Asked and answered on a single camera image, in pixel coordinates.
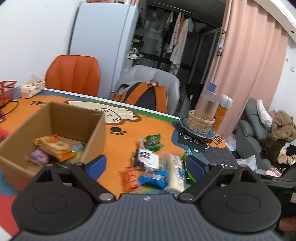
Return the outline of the right hand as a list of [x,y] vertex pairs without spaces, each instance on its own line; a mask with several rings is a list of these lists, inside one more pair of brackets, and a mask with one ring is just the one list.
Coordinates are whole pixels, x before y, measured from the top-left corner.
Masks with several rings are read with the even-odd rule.
[[278,224],[278,228],[283,232],[296,232],[296,217],[282,218]]

